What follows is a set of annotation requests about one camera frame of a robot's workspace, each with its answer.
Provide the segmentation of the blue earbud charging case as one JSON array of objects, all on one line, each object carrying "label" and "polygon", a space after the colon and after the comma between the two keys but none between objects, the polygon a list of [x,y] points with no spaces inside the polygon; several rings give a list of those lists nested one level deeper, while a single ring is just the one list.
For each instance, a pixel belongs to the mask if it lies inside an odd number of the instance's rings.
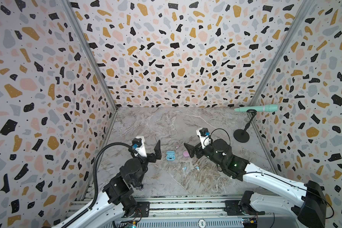
[{"label": "blue earbud charging case", "polygon": [[166,160],[168,160],[168,161],[175,160],[175,151],[167,151],[166,152]]}]

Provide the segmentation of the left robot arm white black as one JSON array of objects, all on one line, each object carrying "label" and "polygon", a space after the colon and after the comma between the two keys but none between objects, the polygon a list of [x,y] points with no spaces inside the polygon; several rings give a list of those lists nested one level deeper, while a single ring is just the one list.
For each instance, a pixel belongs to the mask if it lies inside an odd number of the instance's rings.
[{"label": "left robot arm white black", "polygon": [[[132,158],[120,167],[119,172],[102,190],[99,189],[97,169],[104,152],[113,146],[123,146]],[[148,171],[148,164],[162,158],[161,142],[158,141],[153,153],[147,153],[144,137],[137,136],[128,145],[113,142],[106,145],[96,156],[93,167],[93,200],[75,212],[65,221],[56,225],[58,228],[102,228],[106,224],[122,217],[131,217],[136,213],[137,201],[133,197],[135,189],[143,188],[143,178]]]}]

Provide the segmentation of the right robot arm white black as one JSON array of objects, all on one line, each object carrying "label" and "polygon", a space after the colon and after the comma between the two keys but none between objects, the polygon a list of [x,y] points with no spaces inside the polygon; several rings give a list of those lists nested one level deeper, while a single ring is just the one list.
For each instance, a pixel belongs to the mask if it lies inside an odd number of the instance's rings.
[{"label": "right robot arm white black", "polygon": [[293,181],[268,172],[234,155],[231,146],[223,139],[196,146],[185,143],[184,146],[191,158],[208,158],[231,179],[258,185],[274,193],[269,196],[245,191],[238,203],[240,212],[248,215],[272,212],[291,216],[308,228],[325,227],[329,204],[318,183],[311,180],[307,183]]}]

